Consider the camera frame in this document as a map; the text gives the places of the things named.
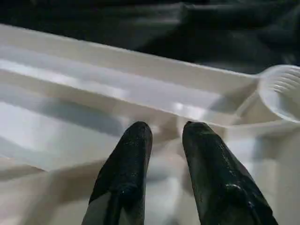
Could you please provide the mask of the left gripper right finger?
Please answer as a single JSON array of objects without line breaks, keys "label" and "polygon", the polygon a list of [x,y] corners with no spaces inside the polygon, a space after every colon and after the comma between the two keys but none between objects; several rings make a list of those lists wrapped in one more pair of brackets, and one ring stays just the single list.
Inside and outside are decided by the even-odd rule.
[{"label": "left gripper right finger", "polygon": [[276,225],[244,165],[206,123],[188,121],[182,144],[202,225]]}]

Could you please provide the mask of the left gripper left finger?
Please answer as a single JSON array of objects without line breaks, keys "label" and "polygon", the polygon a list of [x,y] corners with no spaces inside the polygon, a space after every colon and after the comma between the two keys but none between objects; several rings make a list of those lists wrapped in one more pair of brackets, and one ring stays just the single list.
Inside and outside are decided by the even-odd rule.
[{"label": "left gripper left finger", "polygon": [[103,164],[82,220],[84,225],[142,225],[152,132],[133,123]]}]

